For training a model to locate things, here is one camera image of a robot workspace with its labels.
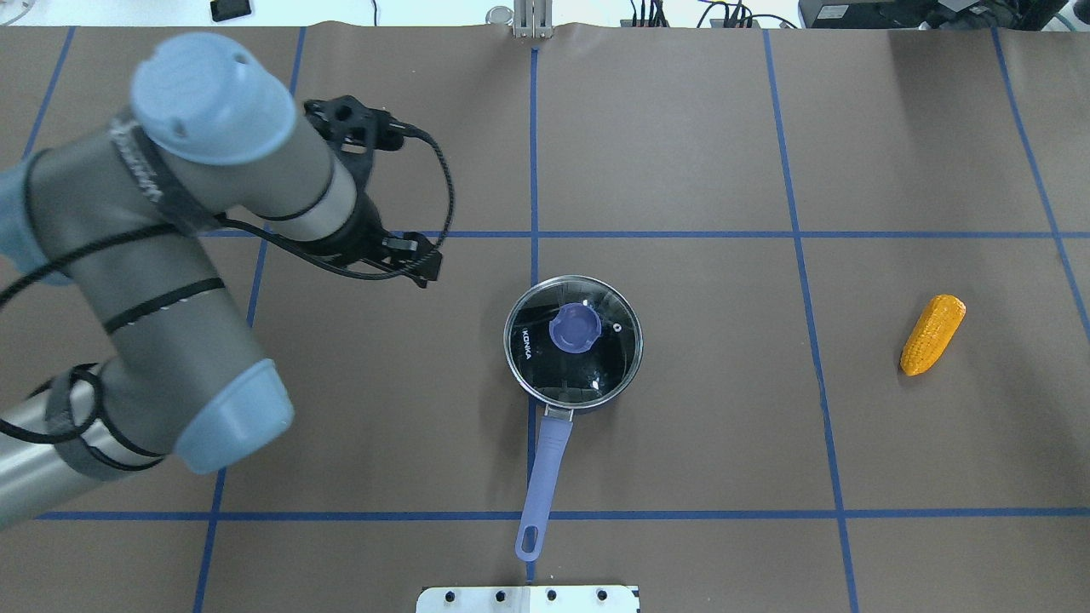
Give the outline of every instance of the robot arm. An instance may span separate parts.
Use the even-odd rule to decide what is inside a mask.
[[[229,208],[346,276],[435,280],[445,231],[435,248],[390,235],[364,193],[374,149],[407,135],[433,145],[449,185],[434,141],[352,98],[311,100],[306,112],[299,121],[283,85],[237,43],[186,34],[140,67],[131,113],[0,173],[0,252],[23,273],[70,262],[45,280],[75,281],[117,349],[0,413],[0,528],[169,453],[213,472],[291,423],[272,361],[196,238],[245,227]],[[344,268],[358,261],[386,273]]]

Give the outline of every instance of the metal bracket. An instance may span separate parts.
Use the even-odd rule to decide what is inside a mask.
[[[635,586],[427,588],[416,613],[639,613]]]
[[[516,38],[552,38],[553,0],[514,0],[511,31]]]

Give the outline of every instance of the gray tabletop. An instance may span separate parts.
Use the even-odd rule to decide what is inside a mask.
[[[0,31],[0,167],[104,124],[175,32]],[[528,576],[639,585],[644,611],[1090,602],[1085,35],[220,32],[298,99],[352,94],[443,144],[441,279],[203,239],[294,424],[220,474],[169,460],[0,533],[0,610],[410,612],[425,586]],[[426,147],[382,154],[371,195],[387,227],[441,223]],[[577,418],[526,566],[540,409],[501,330],[569,273],[625,293],[646,349]],[[910,380],[936,293],[968,315]],[[71,288],[0,330],[0,407],[111,354]]]

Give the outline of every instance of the pot handle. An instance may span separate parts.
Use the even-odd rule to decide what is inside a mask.
[[[571,421],[554,417],[542,418],[537,433],[537,455],[534,457],[526,503],[522,506],[522,520],[514,541],[514,555],[523,562],[533,562],[542,553],[548,514],[553,508],[556,478],[560,473],[560,459],[571,436]]]

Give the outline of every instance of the corn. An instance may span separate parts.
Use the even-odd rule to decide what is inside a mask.
[[[935,365],[964,318],[965,303],[956,297],[943,293],[932,298],[900,352],[905,374],[916,376]]]

